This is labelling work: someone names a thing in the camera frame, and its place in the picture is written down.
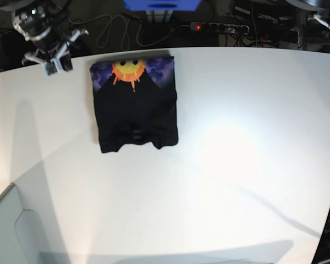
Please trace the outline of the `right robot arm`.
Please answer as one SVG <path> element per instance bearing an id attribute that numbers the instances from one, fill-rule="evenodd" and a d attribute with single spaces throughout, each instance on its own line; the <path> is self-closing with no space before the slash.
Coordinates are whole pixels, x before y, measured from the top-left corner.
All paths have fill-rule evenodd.
<path id="1" fill-rule="evenodd" d="M 58 7 L 54 1 L 34 1 L 12 14 L 14 29 L 42 53 L 51 53 L 67 38 L 60 25 L 68 18 L 71 1 Z"/>

